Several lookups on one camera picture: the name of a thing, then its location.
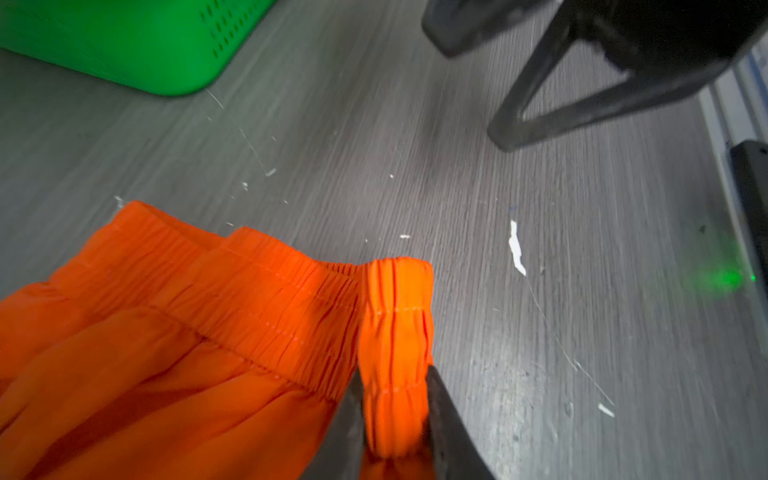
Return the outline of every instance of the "wood grain surface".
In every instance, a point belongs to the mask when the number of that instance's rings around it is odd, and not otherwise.
[[[0,295],[118,198],[322,260],[418,257],[436,365],[498,478],[768,478],[768,367],[717,279],[736,253],[696,101],[503,154],[485,126],[554,6],[448,61],[424,4],[280,0],[182,98],[0,51]],[[578,47],[532,111],[619,78]]]

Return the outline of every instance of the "orange fabric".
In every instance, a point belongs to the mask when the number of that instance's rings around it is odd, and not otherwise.
[[[128,204],[0,302],[0,478],[296,478],[355,369],[361,478],[430,478],[432,268]]]

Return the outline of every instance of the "orange shorts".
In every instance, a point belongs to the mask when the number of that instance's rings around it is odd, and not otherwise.
[[[0,478],[297,478],[356,369],[361,478],[433,476],[432,268],[128,204],[0,302]]]

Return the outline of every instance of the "green basket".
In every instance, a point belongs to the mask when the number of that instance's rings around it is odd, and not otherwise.
[[[0,48],[159,95],[218,76],[275,0],[0,0]]]

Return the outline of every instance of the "blue mark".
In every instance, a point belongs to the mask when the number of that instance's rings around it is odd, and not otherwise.
[[[768,88],[766,87],[766,82],[763,80],[760,68],[757,66],[755,56],[752,55],[752,52],[747,55],[747,58],[750,60],[750,70],[752,70],[752,75],[755,77],[757,90],[760,92],[760,98],[763,100],[763,109],[766,114],[768,114]]]

